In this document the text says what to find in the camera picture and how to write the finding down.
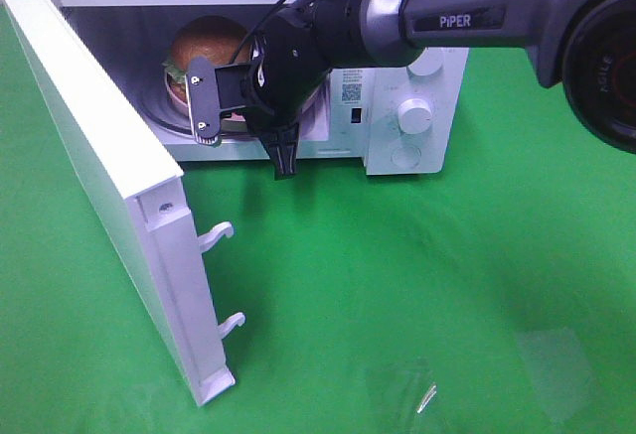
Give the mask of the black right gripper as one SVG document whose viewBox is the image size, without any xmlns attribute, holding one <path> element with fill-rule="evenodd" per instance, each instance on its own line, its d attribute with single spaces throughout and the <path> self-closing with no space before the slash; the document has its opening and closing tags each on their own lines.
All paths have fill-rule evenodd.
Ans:
<svg viewBox="0 0 636 434">
<path fill-rule="evenodd" d="M 327 0 L 296 0 L 270 15 L 256 33 L 258 55 L 251 78 L 262 109 L 245 117 L 274 167 L 274 179 L 296 175 L 299 124 L 306 101 L 330 65 L 319 50 L 315 19 Z"/>
</svg>

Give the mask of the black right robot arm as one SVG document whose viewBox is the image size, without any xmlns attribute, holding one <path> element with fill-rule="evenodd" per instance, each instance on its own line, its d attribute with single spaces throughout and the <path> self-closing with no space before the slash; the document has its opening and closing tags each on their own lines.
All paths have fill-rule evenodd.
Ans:
<svg viewBox="0 0 636 434">
<path fill-rule="evenodd" d="M 295 172 L 299 109 L 334 69 L 397 68 L 426 48 L 522 48 L 581 124 L 635 148 L 635 0 L 296 0 L 259 25 L 248 119 L 279 178 Z"/>
</svg>

